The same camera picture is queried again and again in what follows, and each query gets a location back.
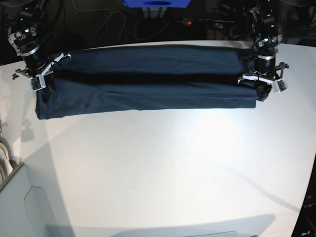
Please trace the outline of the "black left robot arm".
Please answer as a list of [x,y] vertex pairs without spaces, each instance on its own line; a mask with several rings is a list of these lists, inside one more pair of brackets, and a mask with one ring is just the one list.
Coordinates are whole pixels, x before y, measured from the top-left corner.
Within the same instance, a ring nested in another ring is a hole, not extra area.
[[257,93],[257,100],[264,101],[269,93],[281,93],[288,89],[283,77],[289,65],[280,62],[276,64],[277,47],[284,39],[284,31],[289,26],[298,26],[298,23],[288,23],[283,16],[285,7],[273,9],[271,0],[257,0],[249,9],[252,14],[252,47],[240,56],[240,60],[247,69],[238,78],[238,84],[252,85]]

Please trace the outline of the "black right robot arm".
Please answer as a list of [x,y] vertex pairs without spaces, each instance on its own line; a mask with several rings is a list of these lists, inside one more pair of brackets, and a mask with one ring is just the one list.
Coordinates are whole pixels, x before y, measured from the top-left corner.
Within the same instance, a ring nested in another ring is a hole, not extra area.
[[15,70],[12,79],[28,79],[33,92],[42,89],[54,92],[54,68],[61,68],[59,61],[71,57],[71,54],[65,55],[62,52],[49,55],[40,41],[41,22],[48,3],[47,0],[34,0],[23,5],[17,23],[9,26],[7,31],[8,42],[25,63],[24,69]]

